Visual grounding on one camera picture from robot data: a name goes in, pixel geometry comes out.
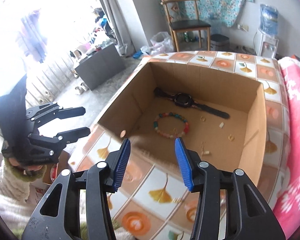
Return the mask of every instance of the beaded bracelet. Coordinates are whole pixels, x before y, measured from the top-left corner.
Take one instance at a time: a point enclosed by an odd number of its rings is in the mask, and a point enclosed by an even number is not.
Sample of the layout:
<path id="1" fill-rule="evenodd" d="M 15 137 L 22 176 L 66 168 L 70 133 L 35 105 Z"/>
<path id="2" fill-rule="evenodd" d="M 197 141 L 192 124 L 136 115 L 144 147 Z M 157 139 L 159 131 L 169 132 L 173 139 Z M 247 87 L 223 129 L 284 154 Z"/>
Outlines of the beaded bracelet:
<path id="1" fill-rule="evenodd" d="M 162 117 L 167 117 L 167 116 L 173 116 L 177 119 L 180 119 L 182 122 L 185 123 L 185 128 L 183 129 L 183 131 L 179 134 L 168 134 L 168 133 L 164 133 L 162 131 L 160 131 L 158 129 L 158 120 Z M 189 123 L 188 121 L 186 120 L 186 118 L 184 118 L 183 116 L 181 116 L 180 114 L 176 114 L 176 113 L 163 113 L 163 114 L 159 114 L 156 116 L 156 118 L 154 119 L 154 122 L 153 122 L 153 126 L 154 126 L 154 130 L 160 134 L 161 136 L 165 137 L 165 138 L 170 138 L 170 139 L 175 139 L 177 137 L 182 137 L 184 136 L 186 133 L 188 133 L 189 131 Z"/>

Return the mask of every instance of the human hand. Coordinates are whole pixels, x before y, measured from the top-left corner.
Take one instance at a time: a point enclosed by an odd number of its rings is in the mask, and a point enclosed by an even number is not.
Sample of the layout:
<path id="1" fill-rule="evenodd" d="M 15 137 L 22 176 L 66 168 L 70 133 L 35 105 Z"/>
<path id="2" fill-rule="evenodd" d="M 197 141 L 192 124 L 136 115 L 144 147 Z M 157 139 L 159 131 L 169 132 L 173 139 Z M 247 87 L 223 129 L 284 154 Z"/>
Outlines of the human hand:
<path id="1" fill-rule="evenodd" d="M 15 158 L 9 158 L 8 160 L 12 166 L 21 167 L 21 164 Z M 41 168 L 42 168 L 42 165 L 27 166 L 28 171 L 38 171 Z"/>

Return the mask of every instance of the pink bedding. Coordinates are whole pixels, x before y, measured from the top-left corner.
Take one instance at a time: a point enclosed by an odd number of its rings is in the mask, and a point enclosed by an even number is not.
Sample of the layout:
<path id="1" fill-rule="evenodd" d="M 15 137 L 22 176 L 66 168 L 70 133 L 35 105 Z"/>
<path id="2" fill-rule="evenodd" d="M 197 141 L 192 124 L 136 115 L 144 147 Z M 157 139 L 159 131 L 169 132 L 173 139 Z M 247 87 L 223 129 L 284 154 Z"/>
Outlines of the pink bedding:
<path id="1" fill-rule="evenodd" d="M 288 239 L 300 225 L 300 63 L 291 58 L 279 63 L 288 93 L 291 152 L 274 214 Z"/>

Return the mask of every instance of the wall socket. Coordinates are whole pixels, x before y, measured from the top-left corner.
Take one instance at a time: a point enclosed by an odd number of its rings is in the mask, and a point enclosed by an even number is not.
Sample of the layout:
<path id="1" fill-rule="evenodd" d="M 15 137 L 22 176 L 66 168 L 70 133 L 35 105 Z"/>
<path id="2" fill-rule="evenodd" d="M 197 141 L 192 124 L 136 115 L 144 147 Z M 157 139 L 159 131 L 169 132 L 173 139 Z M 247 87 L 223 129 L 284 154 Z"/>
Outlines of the wall socket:
<path id="1" fill-rule="evenodd" d="M 249 31 L 249 25 L 246 25 L 246 24 L 238 24 L 238 25 L 237 25 L 237 29 L 238 29 L 238 30 L 242 30 L 242 31 L 248 32 L 248 31 Z"/>

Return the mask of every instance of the black chair seat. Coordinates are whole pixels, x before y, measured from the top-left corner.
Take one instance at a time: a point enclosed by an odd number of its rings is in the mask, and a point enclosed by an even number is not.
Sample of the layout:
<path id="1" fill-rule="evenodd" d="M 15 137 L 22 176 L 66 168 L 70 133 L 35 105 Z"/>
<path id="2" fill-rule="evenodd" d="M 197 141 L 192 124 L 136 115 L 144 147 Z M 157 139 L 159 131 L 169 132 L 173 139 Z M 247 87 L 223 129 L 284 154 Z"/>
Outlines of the black chair seat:
<path id="1" fill-rule="evenodd" d="M 211 25 L 200 20 L 182 20 L 170 23 L 170 27 L 172 30 L 177 31 L 182 29 L 211 27 Z"/>

